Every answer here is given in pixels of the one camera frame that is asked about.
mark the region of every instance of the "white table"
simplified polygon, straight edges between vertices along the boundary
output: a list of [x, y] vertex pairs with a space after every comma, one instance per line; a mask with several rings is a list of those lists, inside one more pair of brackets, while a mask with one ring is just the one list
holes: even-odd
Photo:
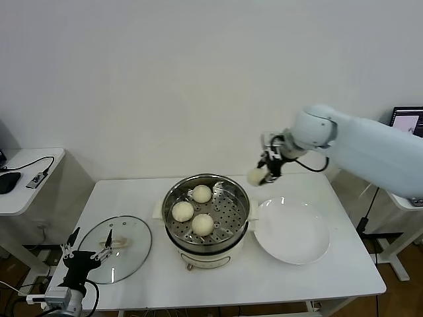
[[[389, 192], [387, 192], [387, 194], [392, 199], [394, 204], [403, 211], [423, 211], [423, 207], [415, 207], [405, 198], [399, 197]], [[397, 274], [397, 277], [400, 281], [409, 281], [410, 277], [408, 276], [405, 268], [398, 259], [397, 255], [422, 234], [423, 222], [416, 221], [414, 223], [411, 223], [411, 225], [406, 228], [404, 233], [400, 237], [398, 237], [392, 244], [389, 244], [386, 239], [377, 239], [383, 251], [378, 255], [372, 254], [371, 258], [374, 262], [376, 262], [377, 256], [377, 263], [391, 264], [393, 270]]]
[[[43, 172], [48, 167], [52, 161], [50, 158], [41, 160], [40, 162], [23, 168], [22, 170], [16, 171], [21, 173], [21, 177], [15, 188], [10, 193], [0, 195], [0, 217], [21, 215], [28, 209], [34, 198], [40, 192], [44, 184], [48, 181], [48, 178], [54, 169], [65, 156], [65, 150], [60, 148], [3, 149], [3, 152], [7, 157], [6, 166], [9, 168], [20, 167], [45, 156], [54, 157], [54, 163], [50, 167], [47, 177], [35, 190], [31, 190], [25, 186], [29, 183], [29, 181], [31, 181], [31, 179], [33, 179], [33, 177], [37, 175], [37, 173]], [[24, 281], [24, 284], [33, 283], [32, 281], [35, 280], [38, 275], [45, 276], [45, 274], [47, 274], [49, 269], [43, 260], [46, 259], [48, 251], [43, 250], [40, 252], [38, 257], [34, 256], [31, 252], [21, 246], [20, 243], [14, 241], [11, 238], [11, 235], [8, 233], [6, 226], [1, 226], [0, 229], [0, 246], [2, 246], [4, 249], [6, 249], [6, 251], [13, 254], [16, 258], [31, 268], [30, 273], [27, 275]]]
[[[241, 255], [218, 269], [186, 270], [163, 223], [152, 219], [153, 208], [178, 179], [105, 180], [96, 184], [77, 223], [75, 245], [99, 222], [117, 215], [133, 215], [150, 227], [153, 242], [143, 264], [129, 278], [99, 285], [99, 310], [225, 306], [324, 300], [321, 312], [329, 316], [356, 297], [385, 292], [386, 286], [344, 208], [322, 174], [286, 174], [275, 184], [254, 188], [245, 176], [233, 176], [251, 199], [294, 195], [312, 203], [326, 217], [332, 242], [317, 263], [291, 265], [267, 254], [251, 232]], [[67, 272], [60, 261], [50, 285]], [[87, 286], [83, 309], [90, 310], [95, 292]]]

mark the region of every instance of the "black cable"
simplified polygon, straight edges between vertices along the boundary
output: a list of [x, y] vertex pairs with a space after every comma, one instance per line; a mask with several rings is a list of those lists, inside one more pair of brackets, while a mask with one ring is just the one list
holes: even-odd
[[[28, 275], [28, 273], [29, 273], [29, 271], [30, 270], [28, 270], [28, 271], [26, 271], [26, 273], [19, 279], [19, 281], [18, 281], [18, 283], [17, 283], [17, 285], [19, 285], [19, 283], [22, 283], [22, 281], [24, 280], [24, 278]], [[11, 290], [12, 292], [11, 292], [11, 294], [9, 295], [9, 298], [7, 299], [7, 302], [6, 302], [6, 306], [5, 306], [5, 311], [4, 311], [4, 315], [7, 315], [7, 307], [8, 307], [8, 305], [9, 305], [9, 303], [10, 303], [10, 301], [11, 301], [11, 299], [12, 299], [12, 296], [13, 296], [13, 294], [15, 293], [15, 291], [14, 290]]]
[[26, 302], [26, 297], [20, 297], [13, 302], [12, 308], [11, 308], [11, 317], [15, 317], [15, 306], [18, 302]]
[[53, 307], [53, 308], [51, 308], [49, 310], [46, 310], [45, 312], [42, 312], [41, 314], [38, 314], [38, 315], [36, 315], [34, 317], [43, 317], [43, 316], [45, 316], [45, 315], [47, 315], [47, 314], [49, 314], [51, 312], [55, 312], [55, 311], [60, 310], [60, 309], [61, 309], [60, 307]]
[[[376, 265], [376, 269], [379, 271], [379, 269], [377, 268], [377, 252], [376, 252], [376, 243], [375, 240], [372, 239], [371, 243], [373, 244], [373, 251], [375, 252], [375, 265]], [[379, 295], [376, 295], [376, 317], [379, 317]]]
[[48, 158], [49, 158], [49, 159], [52, 159], [52, 161], [51, 161], [51, 163], [48, 165], [48, 167], [47, 167], [47, 168], [43, 171], [43, 173], [45, 174], [45, 173], [47, 173], [47, 172], [48, 172], [49, 168], [50, 168], [50, 167], [52, 167], [52, 165], [53, 165], [53, 163], [54, 163], [54, 157], [53, 157], [53, 156], [51, 156], [51, 155], [48, 155], [48, 156], [46, 156], [46, 157], [41, 157], [41, 158], [39, 158], [38, 160], [35, 160], [35, 161], [31, 162], [31, 163], [25, 164], [25, 165], [20, 166], [20, 167], [8, 168], [7, 166], [4, 166], [4, 167], [0, 168], [0, 172], [10, 172], [10, 171], [12, 171], [12, 170], [21, 170], [21, 169], [23, 169], [23, 168], [25, 168], [25, 167], [28, 167], [28, 166], [30, 166], [30, 165], [33, 165], [33, 164], [37, 163], [37, 162], [40, 162], [41, 160], [45, 160], [45, 159], [48, 159]]
[[369, 215], [369, 213], [370, 213], [370, 211], [371, 211], [371, 208], [373, 207], [373, 203], [375, 202], [375, 198], [376, 198], [376, 195], [377, 195], [377, 193], [379, 192], [379, 187], [378, 188], [376, 188], [376, 192], [375, 192], [375, 194], [373, 195], [373, 198], [372, 198], [372, 200], [371, 200], [371, 203], [370, 203], [370, 206], [369, 206], [369, 209], [367, 210], [367, 213], [365, 214], [365, 218], [367, 218], [367, 216]]
[[[33, 284], [24, 284], [24, 285], [21, 285], [20, 287], [34, 286], [34, 285], [38, 285], [38, 284], [43, 284], [43, 282], [38, 282], [38, 283], [33, 283]], [[8, 287], [0, 287], [0, 289], [10, 289], [10, 288], [8, 288]]]
[[90, 281], [89, 279], [85, 280], [87, 283], [90, 283], [95, 288], [95, 303], [93, 309], [90, 311], [90, 313], [86, 317], [91, 317], [95, 310], [97, 309], [98, 299], [100, 298], [100, 290], [98, 289], [98, 286], [93, 281]]
[[35, 249], [37, 249], [37, 247], [39, 247], [41, 244], [45, 243], [47, 236], [46, 236], [46, 229], [44, 229], [44, 227], [41, 228], [42, 230], [42, 240], [40, 243], [36, 244], [35, 246], [33, 246], [32, 248], [27, 248], [28, 251], [33, 251]]
[[43, 280], [43, 282], [41, 284], [39, 284], [39, 286], [38, 286], [38, 292], [41, 293], [41, 294], [46, 294], [47, 287], [48, 287], [48, 285], [50, 284], [50, 281], [51, 281], [51, 279], [49, 278], [51, 270], [52, 270], [52, 266], [49, 265], [47, 276], [45, 278], [45, 280], [47, 280], [47, 282], [45, 282], [45, 280]]
[[369, 209], [367, 210], [367, 213], [364, 217], [362, 217], [357, 225], [356, 231], [360, 237], [365, 237], [364, 230], [365, 226], [367, 226], [367, 223], [369, 222], [368, 216], [370, 214], [371, 208], [373, 207], [373, 203], [375, 202], [375, 198], [377, 193], [379, 192], [379, 187], [376, 188], [375, 194], [373, 195], [373, 198], [371, 199], [371, 203], [369, 206]]
[[[52, 270], [52, 267], [49, 265], [48, 266], [48, 272], [47, 272], [46, 278], [50, 275], [51, 270]], [[19, 288], [21, 288], [21, 287], [27, 287], [27, 286], [40, 285], [40, 284], [44, 284], [44, 282], [38, 282], [38, 283], [32, 283], [32, 284], [24, 284], [24, 285], [21, 285]], [[11, 288], [10, 287], [0, 287], [0, 289], [11, 289]]]
[[316, 172], [316, 173], [320, 173], [323, 172], [324, 170], [326, 170], [328, 168], [329, 165], [329, 158], [326, 158], [326, 162], [325, 165], [323, 166], [323, 168], [321, 168], [320, 170], [315, 170], [314, 168], [308, 167], [307, 165], [301, 163], [299, 160], [295, 160], [294, 162], [300, 164], [303, 168], [305, 168], [306, 170], [310, 170], [311, 172]]

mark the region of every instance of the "computer mouse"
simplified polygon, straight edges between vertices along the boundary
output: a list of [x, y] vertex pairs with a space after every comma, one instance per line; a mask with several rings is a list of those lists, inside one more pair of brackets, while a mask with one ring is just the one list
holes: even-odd
[[10, 172], [0, 175], [0, 194], [10, 193], [20, 178], [20, 172]]

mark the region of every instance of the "wooden floor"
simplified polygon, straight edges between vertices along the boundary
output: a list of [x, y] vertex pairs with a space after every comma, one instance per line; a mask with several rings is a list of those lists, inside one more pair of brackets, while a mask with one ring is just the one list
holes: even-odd
[[[365, 241], [365, 245], [370, 252], [373, 252], [371, 243]], [[57, 252], [49, 257], [48, 264], [54, 264], [60, 254]], [[379, 271], [387, 284], [387, 292], [379, 296], [379, 316], [380, 317], [423, 317], [423, 246], [408, 246], [399, 254], [399, 258], [405, 266], [411, 280], [400, 282], [389, 264], [379, 265]], [[13, 286], [21, 285], [28, 268], [20, 263], [14, 257], [7, 260], [0, 259], [0, 280]], [[32, 293], [39, 293], [38, 286], [35, 286]], [[0, 290], [0, 316], [6, 314], [11, 316], [11, 303], [18, 296], [6, 289]], [[6, 303], [9, 301], [8, 311], [5, 312]], [[221, 308], [189, 308], [187, 311], [181, 309], [176, 315], [175, 310], [169, 311], [172, 317], [206, 317], [212, 316], [230, 317], [230, 316], [254, 316], [263, 314], [281, 314], [288, 312], [302, 312], [305, 305], [302, 303], [294, 304], [272, 304], [272, 305], [254, 305], [254, 306], [231, 306]], [[15, 307], [15, 317], [31, 317], [41, 312], [38, 305], [27, 305], [18, 303]], [[143, 317], [144, 311], [126, 312], [126, 317]], [[98, 312], [103, 317], [116, 317], [117, 312]], [[169, 317], [164, 310], [156, 312], [157, 317]], [[375, 297], [363, 297], [338, 311], [334, 317], [373, 317], [376, 316]]]

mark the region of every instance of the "robotic arm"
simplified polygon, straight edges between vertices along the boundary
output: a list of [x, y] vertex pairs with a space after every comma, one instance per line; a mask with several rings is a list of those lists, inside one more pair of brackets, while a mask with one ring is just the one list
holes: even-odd
[[312, 150], [395, 195], [423, 196], [423, 139], [325, 105], [305, 108], [291, 129], [264, 133], [262, 146], [257, 167], [266, 165], [268, 172], [251, 171], [249, 182], [255, 186], [274, 182], [285, 163]]
[[60, 246], [63, 262], [68, 268], [63, 283], [57, 287], [50, 287], [45, 295], [26, 297], [28, 304], [41, 304], [46, 316], [79, 317], [82, 311], [82, 300], [87, 293], [85, 282], [87, 282], [88, 273], [100, 267], [101, 263], [112, 254], [112, 230], [108, 234], [103, 249], [98, 252], [72, 250], [78, 233], [79, 228], [69, 236], [66, 244]]

